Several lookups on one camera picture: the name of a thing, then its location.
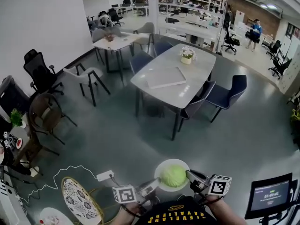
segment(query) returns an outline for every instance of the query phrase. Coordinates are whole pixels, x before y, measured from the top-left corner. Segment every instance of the window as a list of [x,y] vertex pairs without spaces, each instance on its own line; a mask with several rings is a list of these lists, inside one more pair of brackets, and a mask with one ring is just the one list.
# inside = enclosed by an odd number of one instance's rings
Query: window
[[300,29],[289,23],[289,25],[287,26],[285,35],[289,39],[292,39],[292,35],[294,35],[296,38],[300,39]]

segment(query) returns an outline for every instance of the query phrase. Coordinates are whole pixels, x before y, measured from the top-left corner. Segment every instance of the green cabbage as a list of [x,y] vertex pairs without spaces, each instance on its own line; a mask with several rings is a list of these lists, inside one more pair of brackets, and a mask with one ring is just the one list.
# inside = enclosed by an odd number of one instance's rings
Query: green cabbage
[[170,165],[160,174],[161,181],[169,187],[177,188],[186,180],[186,170],[180,165]]

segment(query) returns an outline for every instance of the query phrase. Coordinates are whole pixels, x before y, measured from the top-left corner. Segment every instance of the digital display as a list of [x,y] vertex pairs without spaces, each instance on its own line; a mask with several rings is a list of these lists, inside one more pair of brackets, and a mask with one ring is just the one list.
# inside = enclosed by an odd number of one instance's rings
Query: digital display
[[265,187],[257,187],[254,190],[251,210],[267,209],[286,203],[288,194],[289,181]]

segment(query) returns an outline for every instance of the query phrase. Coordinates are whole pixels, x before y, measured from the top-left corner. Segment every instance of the gray floor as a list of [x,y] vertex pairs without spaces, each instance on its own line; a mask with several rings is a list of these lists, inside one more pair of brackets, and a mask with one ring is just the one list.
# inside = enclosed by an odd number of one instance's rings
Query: gray floor
[[[123,56],[126,67],[130,59],[129,49],[124,49]],[[115,66],[115,56],[110,59]],[[63,111],[78,123],[78,127],[63,120],[55,129],[65,146],[50,136],[39,135],[43,145],[60,153],[59,157],[46,152],[39,154],[36,163],[44,173],[37,179],[40,188],[45,183],[54,186],[53,176],[69,165],[83,165],[95,175],[111,169],[120,184],[137,186],[153,179],[154,171],[162,161],[178,158],[191,169],[207,175],[217,173],[233,177],[225,201],[244,217],[252,181],[290,172],[295,179],[300,178],[300,152],[290,135],[291,108],[286,105],[287,98],[246,68],[217,56],[212,80],[230,88],[233,75],[245,74],[246,92],[232,108],[222,111],[212,124],[210,119],[215,107],[204,104],[193,119],[185,122],[172,142],[174,114],[166,112],[165,118],[161,119],[149,117],[146,113],[139,119],[135,117],[135,90],[130,84],[130,70],[125,72],[123,87],[119,74],[106,74],[105,67],[97,62],[94,53],[82,64],[86,68],[94,66],[104,71],[102,78],[112,95],[108,96],[98,86],[97,107],[93,107],[88,87],[85,87],[87,97],[83,97],[78,84],[61,77],[65,95],[57,95],[57,98]],[[65,176],[73,177],[87,190],[103,185],[82,168],[62,171],[56,177],[59,190],[45,188],[39,192],[40,200],[30,199],[30,207],[26,209],[31,220],[38,222],[43,208],[54,207],[75,221],[61,194],[60,183]],[[33,185],[16,184],[24,198],[34,189]],[[178,193],[160,190],[157,193],[162,201],[178,194],[192,195],[188,186]],[[114,204],[110,189],[95,196],[102,207]],[[114,207],[105,211],[105,220],[116,210]],[[258,219],[248,223],[258,224]]]

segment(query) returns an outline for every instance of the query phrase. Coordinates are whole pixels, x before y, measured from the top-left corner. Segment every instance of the person in blue shirt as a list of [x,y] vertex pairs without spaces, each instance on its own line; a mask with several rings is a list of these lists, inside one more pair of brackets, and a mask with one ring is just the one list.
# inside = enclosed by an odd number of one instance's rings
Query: person in blue shirt
[[258,19],[255,19],[255,24],[252,26],[252,30],[250,32],[250,41],[246,48],[249,48],[251,43],[254,42],[254,46],[252,51],[254,52],[256,48],[256,44],[259,43],[259,38],[262,34],[262,27]]

